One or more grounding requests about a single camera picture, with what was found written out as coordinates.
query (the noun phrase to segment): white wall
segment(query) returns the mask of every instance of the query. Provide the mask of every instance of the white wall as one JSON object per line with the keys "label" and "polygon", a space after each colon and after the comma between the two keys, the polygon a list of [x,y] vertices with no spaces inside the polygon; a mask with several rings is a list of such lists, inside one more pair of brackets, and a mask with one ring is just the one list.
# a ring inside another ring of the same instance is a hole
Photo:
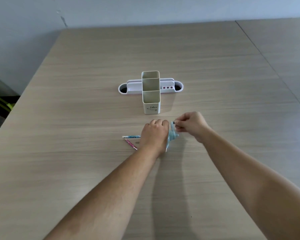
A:
{"label": "white wall", "polygon": [[300,0],[56,0],[68,26],[300,17]]}
{"label": "white wall", "polygon": [[0,0],[0,80],[21,94],[64,27],[54,0]]}

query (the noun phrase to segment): white desk organizer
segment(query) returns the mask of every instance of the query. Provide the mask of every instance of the white desk organizer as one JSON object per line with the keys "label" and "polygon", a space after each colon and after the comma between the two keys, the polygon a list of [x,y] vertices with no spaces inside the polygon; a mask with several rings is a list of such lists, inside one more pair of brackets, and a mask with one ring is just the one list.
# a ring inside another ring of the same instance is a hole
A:
{"label": "white desk organizer", "polygon": [[141,73],[141,79],[128,80],[118,87],[120,94],[142,94],[144,113],[160,113],[161,93],[181,92],[183,84],[173,78],[160,78],[158,71]]}

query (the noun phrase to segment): forearm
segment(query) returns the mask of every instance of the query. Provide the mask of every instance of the forearm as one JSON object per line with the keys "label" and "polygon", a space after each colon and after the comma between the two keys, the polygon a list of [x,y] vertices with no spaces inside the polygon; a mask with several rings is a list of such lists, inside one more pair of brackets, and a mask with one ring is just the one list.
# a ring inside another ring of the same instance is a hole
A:
{"label": "forearm", "polygon": [[93,188],[45,240],[121,239],[158,153],[139,149]]}
{"label": "forearm", "polygon": [[216,168],[268,239],[300,239],[300,189],[210,128],[203,142]]}

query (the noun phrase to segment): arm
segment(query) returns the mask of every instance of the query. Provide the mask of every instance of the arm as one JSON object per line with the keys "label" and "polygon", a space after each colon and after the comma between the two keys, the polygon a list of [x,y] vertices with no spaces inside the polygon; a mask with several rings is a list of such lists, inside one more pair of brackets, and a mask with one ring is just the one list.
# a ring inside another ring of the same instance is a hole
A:
{"label": "arm", "polygon": [[300,240],[300,188],[226,141],[198,112],[175,121],[206,148],[220,174],[269,240]]}
{"label": "arm", "polygon": [[168,131],[166,120],[146,124],[140,149],[77,203],[44,240],[121,239],[149,172],[165,152]]}

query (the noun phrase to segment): hand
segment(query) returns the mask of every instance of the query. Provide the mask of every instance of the hand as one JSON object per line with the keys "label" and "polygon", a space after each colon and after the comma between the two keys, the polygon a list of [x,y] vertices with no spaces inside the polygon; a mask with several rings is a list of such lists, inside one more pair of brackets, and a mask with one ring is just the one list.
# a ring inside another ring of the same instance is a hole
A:
{"label": "hand", "polygon": [[174,121],[177,132],[188,132],[202,143],[202,135],[206,129],[211,129],[200,112],[187,112]]}
{"label": "hand", "polygon": [[152,120],[145,124],[140,139],[140,148],[150,147],[158,154],[166,151],[169,134],[169,122],[167,120]]}

